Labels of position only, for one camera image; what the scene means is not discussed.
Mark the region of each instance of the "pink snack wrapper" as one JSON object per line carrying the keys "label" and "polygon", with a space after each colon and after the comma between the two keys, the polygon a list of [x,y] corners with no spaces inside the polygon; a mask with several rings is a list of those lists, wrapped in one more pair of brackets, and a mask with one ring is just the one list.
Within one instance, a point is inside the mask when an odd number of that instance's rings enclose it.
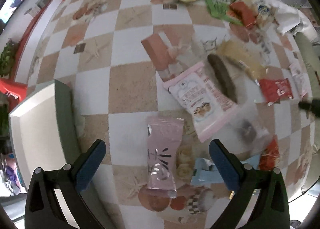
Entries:
{"label": "pink snack wrapper", "polygon": [[204,73],[203,62],[163,85],[192,115],[201,142],[211,138],[238,110],[238,105],[224,96]]}
{"label": "pink snack wrapper", "polygon": [[166,191],[170,198],[177,196],[173,174],[176,153],[182,141],[183,119],[148,117],[148,188]]}

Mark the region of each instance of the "checkered tablecloth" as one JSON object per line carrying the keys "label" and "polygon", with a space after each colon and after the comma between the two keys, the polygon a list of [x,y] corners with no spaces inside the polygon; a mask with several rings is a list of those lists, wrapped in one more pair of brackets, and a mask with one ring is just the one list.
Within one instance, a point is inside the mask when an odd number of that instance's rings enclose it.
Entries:
{"label": "checkered tablecloth", "polygon": [[[86,151],[97,138],[107,144],[93,183],[118,228],[210,228],[229,203],[230,192],[224,184],[212,184],[217,197],[214,206],[184,225],[164,221],[138,200],[139,189],[147,183],[147,116],[184,118],[183,143],[200,145],[191,116],[162,87],[141,40],[170,27],[180,38],[195,33],[202,42],[216,37],[219,42],[229,35],[229,24],[209,16],[204,0],[188,6],[179,3],[177,10],[164,10],[163,0],[107,0],[107,8],[92,20],[73,20],[74,13],[88,1],[65,0],[58,7],[37,47],[39,60],[29,78],[28,92],[52,79],[72,88],[81,149]],[[298,58],[307,73],[299,49],[292,36],[278,35],[274,26],[267,34],[271,44],[268,75],[288,78],[294,97],[299,98],[288,70]],[[74,54],[81,43],[86,44],[84,51]],[[280,168],[291,196],[308,171],[314,119],[298,110],[298,99],[267,106],[254,82],[245,78],[241,85],[269,132],[277,135]],[[250,154],[248,147],[230,141],[228,134],[217,136],[238,156]]]}

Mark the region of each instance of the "blue gripper pad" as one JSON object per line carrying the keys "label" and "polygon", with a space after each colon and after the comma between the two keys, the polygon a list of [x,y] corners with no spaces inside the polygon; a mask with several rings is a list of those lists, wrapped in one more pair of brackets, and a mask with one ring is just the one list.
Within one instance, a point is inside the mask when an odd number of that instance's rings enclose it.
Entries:
{"label": "blue gripper pad", "polygon": [[104,141],[100,141],[76,174],[76,190],[78,193],[87,189],[105,155],[106,144]]}
{"label": "blue gripper pad", "polygon": [[215,140],[212,140],[209,145],[209,154],[216,165],[223,181],[229,190],[237,191],[240,189],[240,176],[236,169],[233,167],[225,153],[217,145]]}

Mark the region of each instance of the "black cable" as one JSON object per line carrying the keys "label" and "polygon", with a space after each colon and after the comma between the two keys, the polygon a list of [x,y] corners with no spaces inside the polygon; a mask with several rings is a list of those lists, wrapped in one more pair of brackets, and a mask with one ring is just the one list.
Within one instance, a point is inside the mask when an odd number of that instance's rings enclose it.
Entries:
{"label": "black cable", "polygon": [[303,196],[305,193],[307,193],[318,181],[320,178],[318,178],[316,180],[316,182],[313,183],[313,185],[311,187],[309,187],[306,191],[304,191],[301,195],[299,195],[298,197],[296,197],[295,199],[291,200],[290,202],[288,202],[288,204],[290,204],[291,202],[295,201],[296,199],[298,199],[299,197]]}

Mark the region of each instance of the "green snack package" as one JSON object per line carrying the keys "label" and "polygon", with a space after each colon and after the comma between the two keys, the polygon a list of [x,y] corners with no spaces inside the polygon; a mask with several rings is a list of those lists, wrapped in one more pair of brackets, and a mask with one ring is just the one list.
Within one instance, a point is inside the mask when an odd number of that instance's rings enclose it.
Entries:
{"label": "green snack package", "polygon": [[205,0],[212,17],[242,25],[241,20],[229,8],[230,0]]}

